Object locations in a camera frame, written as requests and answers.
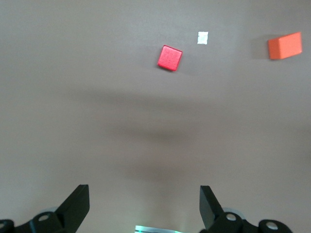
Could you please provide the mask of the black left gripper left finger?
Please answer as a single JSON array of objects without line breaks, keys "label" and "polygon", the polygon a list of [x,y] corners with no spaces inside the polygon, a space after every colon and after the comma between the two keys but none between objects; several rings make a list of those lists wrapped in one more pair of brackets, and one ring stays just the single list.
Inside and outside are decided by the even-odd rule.
[{"label": "black left gripper left finger", "polygon": [[15,226],[14,221],[2,219],[2,233],[75,233],[90,209],[89,186],[81,184],[54,211],[40,213],[28,222]]}]

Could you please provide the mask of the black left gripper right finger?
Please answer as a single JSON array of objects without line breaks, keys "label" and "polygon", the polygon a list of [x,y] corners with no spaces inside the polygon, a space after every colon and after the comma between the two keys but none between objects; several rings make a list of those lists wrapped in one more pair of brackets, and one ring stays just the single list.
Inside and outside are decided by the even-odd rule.
[{"label": "black left gripper right finger", "polygon": [[200,215],[205,228],[202,233],[290,233],[282,222],[264,219],[258,226],[232,211],[224,211],[210,186],[200,186]]}]

